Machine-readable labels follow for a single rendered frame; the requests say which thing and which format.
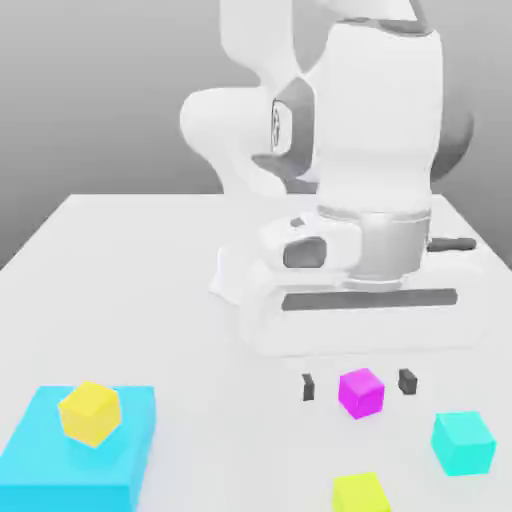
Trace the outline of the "small turquoise cube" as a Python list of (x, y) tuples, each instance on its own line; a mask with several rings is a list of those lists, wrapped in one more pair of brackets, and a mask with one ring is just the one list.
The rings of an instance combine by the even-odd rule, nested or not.
[(431, 447), (448, 476), (487, 474), (497, 442), (477, 411), (438, 413)]

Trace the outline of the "small yellow cube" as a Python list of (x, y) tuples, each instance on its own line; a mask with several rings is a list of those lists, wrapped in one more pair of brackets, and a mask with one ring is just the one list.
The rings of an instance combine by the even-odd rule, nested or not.
[(58, 403), (64, 434), (88, 447), (98, 448), (122, 422), (119, 393), (84, 381)]

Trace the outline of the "small magenta cube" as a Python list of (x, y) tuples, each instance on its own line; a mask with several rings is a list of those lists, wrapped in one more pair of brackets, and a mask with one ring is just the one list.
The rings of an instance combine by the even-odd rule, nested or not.
[(384, 393), (384, 383), (368, 368), (340, 376), (338, 401), (354, 419), (379, 413)]

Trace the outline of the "small lime cube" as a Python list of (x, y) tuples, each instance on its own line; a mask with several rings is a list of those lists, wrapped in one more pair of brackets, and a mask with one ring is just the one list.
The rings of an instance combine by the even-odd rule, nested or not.
[(391, 512), (377, 474), (367, 472), (336, 477), (332, 512)]

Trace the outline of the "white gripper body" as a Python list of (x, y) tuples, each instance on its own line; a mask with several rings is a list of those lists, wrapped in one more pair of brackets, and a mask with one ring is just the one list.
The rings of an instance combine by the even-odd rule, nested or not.
[(466, 261), (426, 261), (389, 292), (275, 279), (240, 308), (243, 339), (277, 357), (458, 349), (484, 330), (485, 275)]

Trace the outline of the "large cyan box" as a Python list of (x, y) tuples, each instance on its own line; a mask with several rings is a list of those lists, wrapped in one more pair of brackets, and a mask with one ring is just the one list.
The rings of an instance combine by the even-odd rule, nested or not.
[(97, 448), (67, 437), (41, 386), (0, 454), (0, 512), (136, 512), (156, 422), (151, 386), (119, 386), (121, 425)]

